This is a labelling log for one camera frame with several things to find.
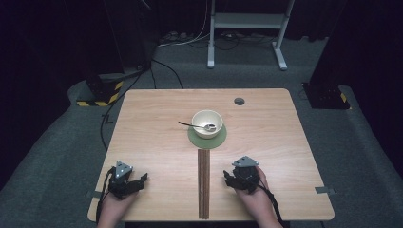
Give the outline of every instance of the coaster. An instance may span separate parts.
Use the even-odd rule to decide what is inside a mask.
[[[226,128],[225,125],[223,125],[220,133],[216,137],[206,140],[200,138],[196,134],[195,129],[193,129],[192,126],[189,126],[187,129],[187,136],[189,137],[189,140],[200,149],[214,149],[224,143],[226,139]]]

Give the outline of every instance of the metal spoon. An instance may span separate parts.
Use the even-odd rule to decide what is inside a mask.
[[[183,124],[183,125],[188,125],[188,126],[201,127],[201,128],[204,128],[204,130],[210,131],[210,132],[213,132],[217,129],[214,124],[207,124],[206,126],[197,126],[197,125],[192,125],[189,123],[182,123],[182,122],[178,122],[178,123]]]

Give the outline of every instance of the yellow and black hazard tape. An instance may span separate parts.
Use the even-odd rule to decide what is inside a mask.
[[[119,98],[119,92],[124,82],[116,84],[114,93],[110,96],[108,101],[77,101],[78,106],[108,106],[116,102]]]

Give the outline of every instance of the cream bowl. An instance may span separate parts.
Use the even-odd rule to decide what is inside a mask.
[[[213,110],[202,110],[196,113],[192,118],[192,125],[206,126],[207,124],[213,124],[216,127],[216,130],[207,131],[202,127],[195,126],[193,126],[193,129],[195,129],[195,132],[199,137],[207,140],[213,139],[222,129],[223,120],[221,115]]]

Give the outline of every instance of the hand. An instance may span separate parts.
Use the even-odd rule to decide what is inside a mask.
[[[256,168],[259,172],[260,180],[268,188],[266,175],[259,167],[256,166]],[[262,189],[257,188],[251,194],[247,190],[235,189],[235,192],[260,228],[282,227],[276,219],[272,202]]]
[[[100,219],[98,221],[98,228],[112,228],[115,227],[130,205],[134,202],[139,192],[132,193],[123,199],[117,199],[112,193],[106,194]]]

